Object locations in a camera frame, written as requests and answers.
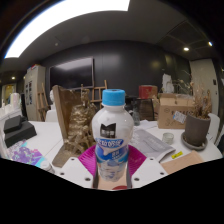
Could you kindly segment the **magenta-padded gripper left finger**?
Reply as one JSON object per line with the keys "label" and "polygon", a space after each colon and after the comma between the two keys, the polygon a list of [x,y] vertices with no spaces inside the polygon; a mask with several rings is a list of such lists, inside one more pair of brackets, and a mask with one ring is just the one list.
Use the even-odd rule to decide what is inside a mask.
{"label": "magenta-padded gripper left finger", "polygon": [[59,177],[84,188],[98,187],[99,177],[94,146],[78,157],[62,146],[53,159],[52,165],[58,168]]}

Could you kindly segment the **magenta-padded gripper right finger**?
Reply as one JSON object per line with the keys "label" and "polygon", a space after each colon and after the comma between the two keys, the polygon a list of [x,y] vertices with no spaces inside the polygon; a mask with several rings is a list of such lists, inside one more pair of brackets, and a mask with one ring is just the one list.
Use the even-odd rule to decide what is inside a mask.
{"label": "magenta-padded gripper right finger", "polygon": [[138,149],[129,146],[127,163],[127,188],[140,188],[167,175],[160,163],[153,157],[146,157]]}

